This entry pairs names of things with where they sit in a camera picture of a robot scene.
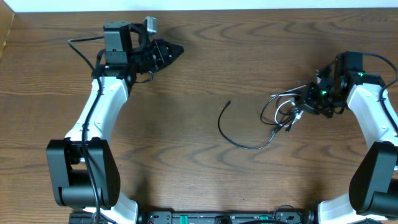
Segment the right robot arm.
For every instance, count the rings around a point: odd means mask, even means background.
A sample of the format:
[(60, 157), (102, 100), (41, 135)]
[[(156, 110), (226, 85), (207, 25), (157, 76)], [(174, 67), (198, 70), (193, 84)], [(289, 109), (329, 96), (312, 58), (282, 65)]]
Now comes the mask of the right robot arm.
[(397, 218), (397, 114), (388, 84), (363, 68), (364, 53), (343, 52), (317, 72), (295, 107), (332, 118), (350, 110), (358, 120), (368, 152), (354, 173), (348, 193), (318, 204), (319, 223), (365, 223)]

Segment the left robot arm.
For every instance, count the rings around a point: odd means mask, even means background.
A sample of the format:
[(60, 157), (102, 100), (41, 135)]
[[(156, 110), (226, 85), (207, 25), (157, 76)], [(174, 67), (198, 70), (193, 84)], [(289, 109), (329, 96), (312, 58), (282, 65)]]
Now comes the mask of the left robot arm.
[(60, 206), (88, 213), (88, 223), (141, 223), (137, 202), (121, 192), (109, 141), (119, 112), (139, 74), (153, 77), (171, 65), (183, 47), (156, 39), (157, 21), (107, 22), (104, 48), (90, 63), (91, 92), (80, 117), (62, 139), (46, 148), (53, 195)]

